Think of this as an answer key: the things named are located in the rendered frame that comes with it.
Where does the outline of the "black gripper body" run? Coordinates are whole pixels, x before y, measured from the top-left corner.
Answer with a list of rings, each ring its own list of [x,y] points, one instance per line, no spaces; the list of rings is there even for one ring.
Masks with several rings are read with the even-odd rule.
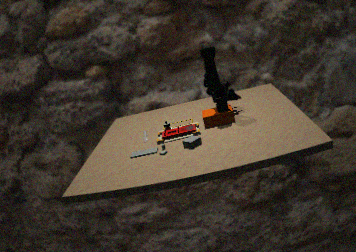
[[[233,89],[233,88],[230,88],[230,89],[228,89],[228,91],[226,91],[226,92],[227,92],[227,94],[228,94],[229,99],[231,99],[231,98],[232,98],[233,91],[234,91],[234,89]]]

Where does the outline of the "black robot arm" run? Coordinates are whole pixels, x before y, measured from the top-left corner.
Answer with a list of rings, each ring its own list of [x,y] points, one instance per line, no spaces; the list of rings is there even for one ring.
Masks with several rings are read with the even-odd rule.
[[[217,103],[216,106],[219,113],[228,111],[227,99],[229,99],[229,97],[226,91],[228,91],[227,88],[230,83],[225,82],[221,84],[219,81],[214,61],[215,47],[212,45],[201,47],[200,52],[205,63],[206,73],[204,75],[204,86],[205,88],[208,87],[206,92],[208,95],[212,95],[214,103]]]

